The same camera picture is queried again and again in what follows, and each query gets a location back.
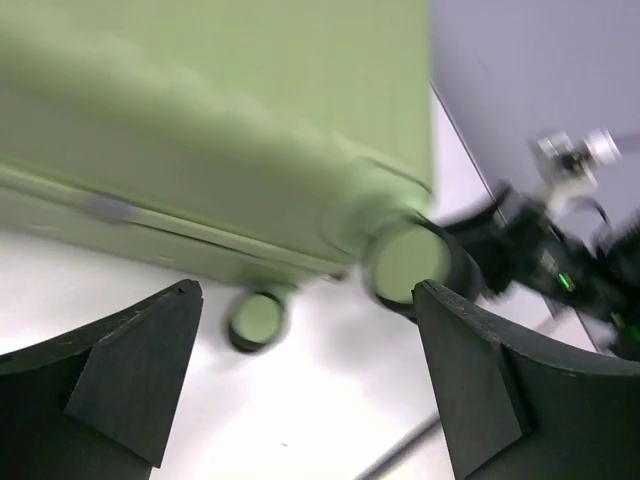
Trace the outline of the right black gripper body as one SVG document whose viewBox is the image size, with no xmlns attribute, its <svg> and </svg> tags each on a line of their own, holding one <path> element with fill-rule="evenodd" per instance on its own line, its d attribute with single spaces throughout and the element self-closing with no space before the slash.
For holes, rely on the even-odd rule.
<svg viewBox="0 0 640 480">
<path fill-rule="evenodd" d="M 526 198 L 509 220 L 496 215 L 515 193 L 507 182 L 498 193 L 443 225 L 453 240 L 452 262 L 444 285 L 459 296 L 474 300 L 483 293 L 503 294 L 520 283 L 551 300 L 573 300 L 575 286 L 555 266 L 544 265 L 544 256 L 566 250 L 566 236 L 549 220 L 543 205 Z"/>
</svg>

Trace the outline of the green hard-shell suitcase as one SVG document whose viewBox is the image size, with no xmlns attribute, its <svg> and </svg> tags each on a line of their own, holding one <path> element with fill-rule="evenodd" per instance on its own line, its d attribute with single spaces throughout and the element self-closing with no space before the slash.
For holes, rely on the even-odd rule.
<svg viewBox="0 0 640 480">
<path fill-rule="evenodd" d="M 236 350 L 316 277 L 412 317 L 477 266 L 434 195 L 425 1 L 5 1 L 1 222 L 238 285 Z"/>
</svg>

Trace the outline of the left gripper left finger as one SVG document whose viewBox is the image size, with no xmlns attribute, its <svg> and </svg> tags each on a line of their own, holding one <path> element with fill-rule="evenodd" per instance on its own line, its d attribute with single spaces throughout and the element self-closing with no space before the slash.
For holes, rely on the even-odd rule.
<svg viewBox="0 0 640 480">
<path fill-rule="evenodd" d="M 147 479 L 160 467 L 203 308 L 181 280 L 1 357 L 4 479 Z"/>
</svg>

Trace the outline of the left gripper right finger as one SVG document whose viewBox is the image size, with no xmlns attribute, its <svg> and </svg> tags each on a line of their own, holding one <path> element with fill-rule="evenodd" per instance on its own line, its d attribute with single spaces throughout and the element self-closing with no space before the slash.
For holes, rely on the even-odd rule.
<svg viewBox="0 0 640 480">
<path fill-rule="evenodd" d="M 413 292 L 458 479 L 635 479 L 639 366 L 551 339 L 425 281 Z"/>
</svg>

